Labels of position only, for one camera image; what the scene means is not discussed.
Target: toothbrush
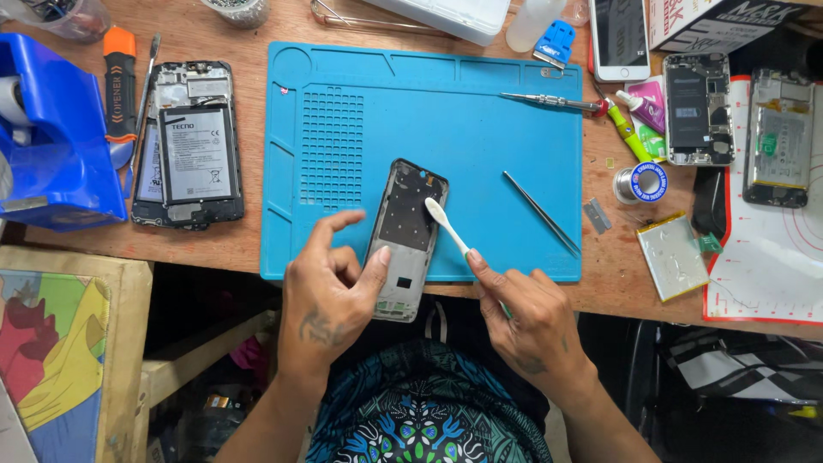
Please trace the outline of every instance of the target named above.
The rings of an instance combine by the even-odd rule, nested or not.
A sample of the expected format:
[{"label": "toothbrush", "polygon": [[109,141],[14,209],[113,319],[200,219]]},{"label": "toothbrush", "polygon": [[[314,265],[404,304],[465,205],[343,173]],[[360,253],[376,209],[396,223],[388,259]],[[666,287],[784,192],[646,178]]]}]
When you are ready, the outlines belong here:
[{"label": "toothbrush", "polygon": [[[449,218],[446,217],[446,212],[440,207],[440,204],[432,198],[426,198],[424,202],[425,208],[429,210],[431,217],[437,221],[441,227],[445,228],[446,231],[449,232],[449,235],[454,240],[454,243],[458,246],[458,248],[460,248],[460,254],[463,255],[464,259],[468,259],[468,246],[466,246],[466,243],[460,239],[460,236],[458,236],[458,233],[454,230],[452,224],[449,223]],[[506,312],[506,316],[511,318],[512,312],[503,303],[503,301],[500,301],[500,306],[503,307],[503,310]]]}]

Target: tweezers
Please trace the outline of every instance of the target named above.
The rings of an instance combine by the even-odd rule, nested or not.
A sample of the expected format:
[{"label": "tweezers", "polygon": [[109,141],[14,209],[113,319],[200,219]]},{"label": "tweezers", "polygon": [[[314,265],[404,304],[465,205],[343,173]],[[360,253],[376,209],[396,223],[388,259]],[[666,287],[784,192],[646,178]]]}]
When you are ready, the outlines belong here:
[{"label": "tweezers", "polygon": [[516,188],[520,192],[520,194],[522,194],[523,197],[528,201],[528,203],[532,205],[532,208],[534,208],[534,210],[537,211],[537,215],[539,215],[540,218],[543,219],[543,222],[545,222],[546,225],[548,225],[549,228],[555,233],[555,235],[557,235],[557,237],[560,238],[561,241],[563,241],[563,244],[566,246],[566,248],[569,249],[569,251],[571,251],[571,254],[574,257],[579,257],[579,255],[581,255],[582,252],[580,251],[580,248],[578,248],[578,246],[574,243],[574,241],[572,241],[572,239],[569,238],[569,235],[566,235],[565,231],[563,231],[563,229],[560,228],[560,226],[558,226],[555,221],[551,220],[549,214],[547,214],[546,211],[544,211],[543,208],[541,208],[540,205],[537,204],[537,202],[534,199],[532,199],[532,197],[529,196],[528,193],[526,193],[525,189],[521,188],[520,185],[518,185],[518,183],[514,181],[512,176],[509,175],[509,172],[503,171],[503,175],[505,175],[506,178],[509,179],[510,182],[512,182],[514,188]]}]

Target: pink glue tube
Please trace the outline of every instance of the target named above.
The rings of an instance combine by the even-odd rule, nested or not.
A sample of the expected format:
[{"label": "pink glue tube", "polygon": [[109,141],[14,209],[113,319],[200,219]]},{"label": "pink glue tube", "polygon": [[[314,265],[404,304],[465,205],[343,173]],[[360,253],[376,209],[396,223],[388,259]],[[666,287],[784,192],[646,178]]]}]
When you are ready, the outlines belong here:
[{"label": "pink glue tube", "polygon": [[618,90],[617,96],[629,106],[629,112],[660,135],[666,134],[666,114],[663,108],[641,97]]}]

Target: tattooed hand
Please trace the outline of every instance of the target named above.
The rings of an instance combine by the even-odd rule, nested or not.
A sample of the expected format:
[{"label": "tattooed hand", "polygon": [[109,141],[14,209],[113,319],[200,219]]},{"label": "tattooed hand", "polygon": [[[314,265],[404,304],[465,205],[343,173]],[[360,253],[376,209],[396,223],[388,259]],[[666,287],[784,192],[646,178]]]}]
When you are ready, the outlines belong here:
[{"label": "tattooed hand", "polygon": [[321,381],[325,387],[332,362],[371,320],[386,281],[388,247],[374,252],[362,272],[351,247],[330,249],[335,232],[363,217],[363,211],[343,211],[320,219],[286,267],[278,375]]},{"label": "tattooed hand", "polygon": [[467,261],[497,353],[561,409],[585,401],[598,383],[597,368],[580,346],[565,293],[539,269],[528,276],[513,269],[498,274],[474,249]]}]

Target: person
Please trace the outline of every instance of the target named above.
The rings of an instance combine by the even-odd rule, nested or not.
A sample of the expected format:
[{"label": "person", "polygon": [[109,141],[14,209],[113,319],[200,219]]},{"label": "person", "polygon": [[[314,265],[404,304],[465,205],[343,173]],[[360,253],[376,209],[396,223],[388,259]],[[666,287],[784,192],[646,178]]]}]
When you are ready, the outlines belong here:
[{"label": "person", "polygon": [[[370,323],[391,259],[384,247],[361,271],[350,247],[331,247],[335,232],[364,216],[320,219],[286,267],[277,374],[215,461],[297,461],[318,409],[307,461],[551,461],[532,407],[518,406],[523,401],[484,358],[448,344],[399,344],[330,381],[332,365]],[[598,380],[563,291],[539,269],[499,274],[474,249],[466,260],[491,346],[542,400],[560,407],[572,459],[659,461]]]}]

